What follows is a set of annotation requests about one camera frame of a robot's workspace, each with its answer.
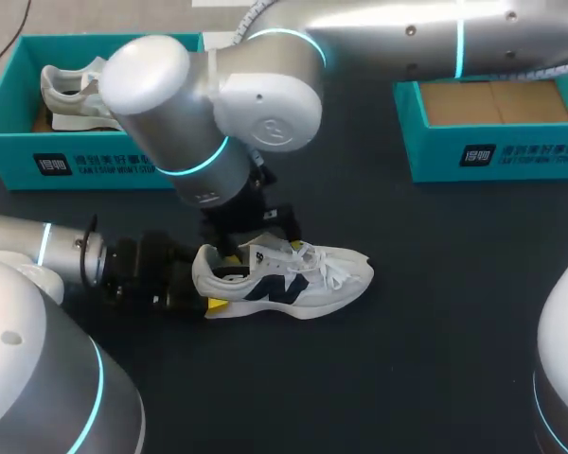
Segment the cardboard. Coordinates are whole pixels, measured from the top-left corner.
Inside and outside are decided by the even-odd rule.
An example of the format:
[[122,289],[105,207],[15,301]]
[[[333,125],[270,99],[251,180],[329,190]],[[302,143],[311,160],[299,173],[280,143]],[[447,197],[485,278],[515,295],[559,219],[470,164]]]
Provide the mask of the cardboard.
[[568,122],[568,109],[553,80],[491,82],[490,87],[506,124]]
[[501,124],[487,82],[422,83],[420,91],[433,126]]
[[420,84],[432,126],[567,123],[553,80]]

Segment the cable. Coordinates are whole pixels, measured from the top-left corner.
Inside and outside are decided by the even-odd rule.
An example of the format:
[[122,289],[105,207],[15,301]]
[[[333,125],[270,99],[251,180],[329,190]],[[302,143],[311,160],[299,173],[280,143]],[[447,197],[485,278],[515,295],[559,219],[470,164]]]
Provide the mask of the cable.
[[12,44],[17,40],[17,38],[19,38],[19,35],[21,34],[21,32],[23,31],[23,27],[26,25],[27,22],[27,16],[29,15],[29,9],[31,8],[31,0],[27,0],[27,6],[26,6],[26,12],[23,15],[23,20],[21,21],[21,24],[19,25],[19,28],[17,29],[17,32],[15,33],[15,35],[12,37],[12,39],[9,41],[9,43],[7,44],[7,46],[2,49],[2,51],[0,52],[0,59],[4,56],[4,54],[7,53],[7,50],[10,49],[10,47],[12,46]]
[[90,294],[95,292],[95,288],[92,286],[88,280],[88,276],[86,275],[86,249],[88,248],[88,238],[97,230],[97,224],[98,217],[97,215],[93,215],[86,231],[84,232],[84,237],[82,238],[82,244],[80,246],[80,279],[82,281],[82,286]]

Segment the cardboard box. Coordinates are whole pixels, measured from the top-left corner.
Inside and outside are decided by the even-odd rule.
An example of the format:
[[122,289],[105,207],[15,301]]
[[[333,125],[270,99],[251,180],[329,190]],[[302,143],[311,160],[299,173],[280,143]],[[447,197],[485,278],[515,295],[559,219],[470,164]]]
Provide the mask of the cardboard box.
[[395,86],[415,182],[568,178],[568,76]]
[[[0,79],[0,177],[9,190],[169,189],[121,131],[32,132],[42,119],[40,73],[47,64],[80,69],[96,56],[109,59],[141,34],[24,35]],[[173,34],[191,52],[199,33]]]

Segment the white sneaker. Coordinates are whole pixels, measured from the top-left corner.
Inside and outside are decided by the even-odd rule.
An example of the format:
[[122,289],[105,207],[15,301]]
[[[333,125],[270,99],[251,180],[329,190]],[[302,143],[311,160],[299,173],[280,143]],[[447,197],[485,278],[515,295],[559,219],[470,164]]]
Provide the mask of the white sneaker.
[[198,292],[225,300],[206,318],[232,318],[278,310],[297,319],[314,319],[347,306],[368,288],[374,271],[368,257],[355,251],[303,243],[297,252],[271,235],[240,246],[241,265],[223,261],[204,245],[192,267]]
[[40,75],[42,98],[52,112],[55,131],[89,131],[111,128],[122,131],[98,93],[98,78],[105,60],[96,57],[78,71],[45,66]]

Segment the robotic arm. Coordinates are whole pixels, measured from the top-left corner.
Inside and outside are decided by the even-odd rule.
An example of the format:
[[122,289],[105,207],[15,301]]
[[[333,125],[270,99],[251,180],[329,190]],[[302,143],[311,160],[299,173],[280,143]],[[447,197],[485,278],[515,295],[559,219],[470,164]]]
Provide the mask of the robotic arm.
[[234,233],[276,225],[301,239],[292,208],[267,205],[273,178],[249,150],[306,146],[324,82],[568,73],[568,0],[259,0],[236,43],[190,54],[169,37],[141,38],[99,82],[124,130],[204,212],[203,236],[223,256],[236,254]]

